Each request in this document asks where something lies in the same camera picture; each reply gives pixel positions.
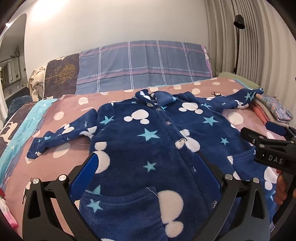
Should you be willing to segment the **person's right hand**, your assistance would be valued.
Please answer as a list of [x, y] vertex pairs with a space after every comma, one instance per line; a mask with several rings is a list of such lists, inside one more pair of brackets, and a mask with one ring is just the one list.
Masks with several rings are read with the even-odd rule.
[[278, 177], [277, 177], [277, 182], [276, 182], [274, 200], [275, 200], [276, 204], [282, 205], [283, 202], [287, 198], [287, 191], [286, 191], [287, 185], [286, 185], [286, 182], [282, 176], [282, 171], [276, 170], [276, 172], [278, 173]]

